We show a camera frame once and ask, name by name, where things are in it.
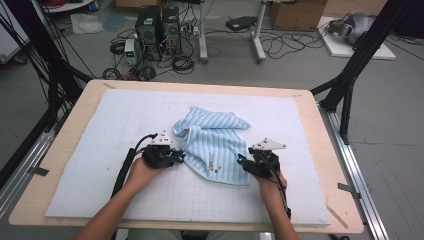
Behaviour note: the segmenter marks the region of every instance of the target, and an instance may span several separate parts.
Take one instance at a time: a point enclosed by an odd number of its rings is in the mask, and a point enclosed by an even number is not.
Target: floor
[[[96,13],[100,21],[105,21],[108,14],[108,11]],[[207,21],[207,26],[224,29],[225,20],[212,19]],[[264,27],[269,28],[268,24],[265,21]],[[94,75],[101,76],[103,70],[111,66],[110,40],[133,26],[134,21],[127,20],[116,32],[70,35],[68,39]],[[312,89],[337,76],[349,60],[330,57],[322,47],[306,48],[257,64],[248,35],[211,34],[207,41],[208,64],[200,63],[195,45],[193,73],[176,76],[165,73],[155,81]],[[395,44],[418,57],[386,42],[396,60],[369,62],[355,85],[349,139],[389,238],[424,239],[424,128],[420,127],[424,120],[424,47],[404,42]],[[76,54],[71,53],[69,47],[67,50],[71,64],[86,71]],[[319,94],[316,100],[324,97],[325,94]],[[12,156],[46,107],[30,64],[1,66],[0,167]],[[59,235],[61,239],[72,239],[80,230],[11,226],[7,220],[10,212],[11,209],[0,220],[2,239],[57,239]],[[329,239],[324,234],[301,234],[301,238]],[[366,230],[360,235],[351,235],[350,239],[372,238]]]

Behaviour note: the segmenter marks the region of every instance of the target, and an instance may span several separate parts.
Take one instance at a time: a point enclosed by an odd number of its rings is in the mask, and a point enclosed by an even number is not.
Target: black pole
[[[345,144],[349,144],[348,125],[355,81],[411,2],[411,0],[388,0],[340,75],[311,90],[312,94],[316,95],[330,89],[325,99],[320,101],[320,106],[329,112],[335,112],[337,105],[344,98],[340,134]]]

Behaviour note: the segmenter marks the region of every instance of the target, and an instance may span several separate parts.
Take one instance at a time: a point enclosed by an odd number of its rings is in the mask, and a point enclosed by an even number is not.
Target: towel
[[[234,113],[191,107],[174,132],[184,139],[185,163],[198,174],[214,182],[248,185],[249,174],[237,163],[237,154],[247,156],[247,144],[236,132],[248,128]]]

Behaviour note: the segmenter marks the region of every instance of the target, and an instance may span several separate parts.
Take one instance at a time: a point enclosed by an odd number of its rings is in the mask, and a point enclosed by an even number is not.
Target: table leg
[[[199,51],[200,51],[200,61],[204,64],[208,63],[208,50],[206,49],[206,36],[205,36],[205,19],[206,16],[203,16],[203,6],[205,0],[200,1],[200,26],[199,26]]]
[[[261,63],[266,59],[264,49],[262,48],[261,41],[259,40],[259,33],[261,32],[262,21],[264,19],[264,13],[266,8],[266,1],[261,1],[259,6],[258,20],[256,22],[256,30],[252,32],[252,39],[255,45],[256,52],[258,53],[258,63]]]

